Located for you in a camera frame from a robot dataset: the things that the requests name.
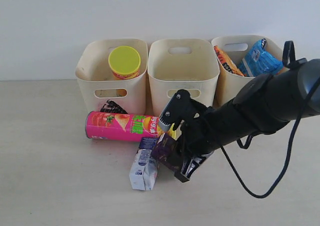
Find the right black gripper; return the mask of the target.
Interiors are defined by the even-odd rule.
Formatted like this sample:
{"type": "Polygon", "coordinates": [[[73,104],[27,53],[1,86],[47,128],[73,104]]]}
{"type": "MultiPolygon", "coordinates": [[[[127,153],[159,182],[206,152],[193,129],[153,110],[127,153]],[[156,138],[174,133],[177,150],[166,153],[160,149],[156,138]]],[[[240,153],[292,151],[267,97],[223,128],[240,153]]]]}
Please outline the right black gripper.
{"type": "Polygon", "coordinates": [[[182,183],[190,180],[192,174],[212,155],[214,151],[213,133],[205,119],[205,113],[212,110],[191,99],[191,117],[181,122],[181,135],[173,150],[173,162],[180,166],[174,177],[182,183]]]}

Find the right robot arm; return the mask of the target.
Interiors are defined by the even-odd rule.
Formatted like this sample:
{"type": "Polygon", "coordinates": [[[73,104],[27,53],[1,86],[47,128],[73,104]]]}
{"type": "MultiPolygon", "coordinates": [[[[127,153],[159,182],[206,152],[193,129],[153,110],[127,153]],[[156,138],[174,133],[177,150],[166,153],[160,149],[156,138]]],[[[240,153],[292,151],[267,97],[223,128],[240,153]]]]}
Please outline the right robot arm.
{"type": "Polygon", "coordinates": [[[217,109],[206,107],[181,89],[174,97],[183,120],[178,150],[182,160],[175,177],[187,182],[193,172],[222,146],[246,136],[270,135],[297,116],[320,113],[320,92],[308,94],[320,77],[320,61],[294,63],[279,75],[262,74],[249,81],[217,109]]]}

